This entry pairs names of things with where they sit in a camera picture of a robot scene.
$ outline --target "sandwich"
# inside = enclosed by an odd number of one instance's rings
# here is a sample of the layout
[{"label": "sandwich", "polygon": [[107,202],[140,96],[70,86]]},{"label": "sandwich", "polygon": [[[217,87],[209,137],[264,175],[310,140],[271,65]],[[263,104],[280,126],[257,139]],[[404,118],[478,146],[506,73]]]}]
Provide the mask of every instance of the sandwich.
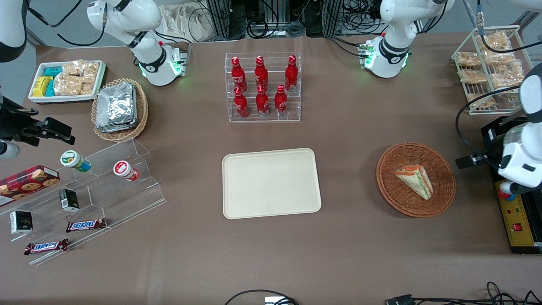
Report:
[{"label": "sandwich", "polygon": [[429,200],[433,194],[433,186],[423,166],[411,165],[403,166],[400,170],[395,172],[395,176],[411,189],[414,190],[423,199]]}]

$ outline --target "white bag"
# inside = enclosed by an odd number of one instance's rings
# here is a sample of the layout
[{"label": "white bag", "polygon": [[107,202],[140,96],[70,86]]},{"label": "white bag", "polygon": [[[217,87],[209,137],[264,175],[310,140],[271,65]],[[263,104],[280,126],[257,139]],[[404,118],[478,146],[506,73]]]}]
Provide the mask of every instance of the white bag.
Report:
[{"label": "white bag", "polygon": [[215,36],[210,23],[211,12],[197,2],[162,4],[160,11],[166,35],[183,37],[192,42],[203,42]]}]

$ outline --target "wicker basket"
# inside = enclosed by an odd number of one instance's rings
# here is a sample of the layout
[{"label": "wicker basket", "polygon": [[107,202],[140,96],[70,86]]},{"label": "wicker basket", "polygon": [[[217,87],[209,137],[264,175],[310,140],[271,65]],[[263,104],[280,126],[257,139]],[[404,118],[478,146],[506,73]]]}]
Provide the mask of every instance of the wicker basket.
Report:
[{"label": "wicker basket", "polygon": [[[137,103],[137,117],[138,117],[138,125],[133,129],[127,129],[127,130],[120,130],[115,132],[101,132],[97,128],[94,128],[94,133],[97,134],[100,138],[108,141],[113,142],[122,142],[128,138],[135,138],[139,136],[139,134],[143,131],[145,128],[145,125],[147,124],[147,118],[149,117],[149,106],[147,104],[147,96],[145,96],[145,92],[143,92],[143,89],[141,86],[132,79],[115,79],[111,82],[108,82],[105,84],[104,87],[111,87],[116,86],[120,84],[121,82],[129,82],[130,84],[134,85],[135,87],[135,98]],[[92,112],[91,112],[91,120],[94,124],[96,124],[96,105],[98,103],[98,96],[94,97],[94,101],[92,102]]]},{"label": "wicker basket", "polygon": [[[433,186],[429,200],[416,194],[394,172],[405,165],[422,165]],[[418,143],[390,147],[378,160],[378,188],[394,208],[413,217],[433,217],[446,211],[454,201],[455,176],[448,162],[434,149]]]}]

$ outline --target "brown table surface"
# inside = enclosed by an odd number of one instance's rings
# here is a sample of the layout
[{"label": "brown table surface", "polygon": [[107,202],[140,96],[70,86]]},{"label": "brown table surface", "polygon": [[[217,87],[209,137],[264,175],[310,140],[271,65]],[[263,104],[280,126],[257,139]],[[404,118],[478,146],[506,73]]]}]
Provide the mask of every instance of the brown table surface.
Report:
[{"label": "brown table surface", "polygon": [[[392,79],[362,71],[354,56],[325,39],[198,44],[186,77],[165,87],[143,78],[126,47],[38,47],[38,63],[100,59],[109,67],[107,80],[142,85],[150,116],[138,140],[151,151],[149,168],[167,203],[41,266],[28,266],[23,249],[9,243],[9,230],[0,230],[0,302],[223,304],[242,290],[273,289],[303,304],[381,304],[408,293],[484,297],[487,281],[518,297],[538,289],[541,258],[510,254],[487,167],[452,166],[455,201],[430,219],[395,211],[376,185],[377,160],[393,144],[427,144],[452,165],[471,153],[454,130],[465,97],[449,62],[466,35],[420,35],[408,65]],[[301,122],[229,123],[225,53],[291,51],[303,56]],[[90,104],[25,106],[72,126],[73,149],[82,154],[112,144],[93,133]],[[481,145],[480,128],[495,118],[464,115],[462,130]],[[35,164],[58,168],[60,154],[72,148],[50,139],[21,147],[18,158],[0,163],[0,176]],[[316,154],[319,212],[224,217],[225,155],[303,147]],[[235,303],[263,304],[262,298]]]}]

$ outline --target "yellow control panel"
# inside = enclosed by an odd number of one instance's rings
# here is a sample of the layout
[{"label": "yellow control panel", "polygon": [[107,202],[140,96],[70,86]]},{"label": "yellow control panel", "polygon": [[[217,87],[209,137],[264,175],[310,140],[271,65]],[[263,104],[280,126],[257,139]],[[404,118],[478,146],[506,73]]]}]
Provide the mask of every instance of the yellow control panel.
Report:
[{"label": "yellow control panel", "polygon": [[[499,190],[501,183],[505,180],[496,182],[495,185]],[[498,194],[499,203],[501,206],[502,218],[505,220],[506,232],[511,246],[533,246],[534,240],[529,227],[529,222],[523,207],[523,201],[520,195],[516,195],[514,199],[507,200],[503,198],[503,194]]]}]

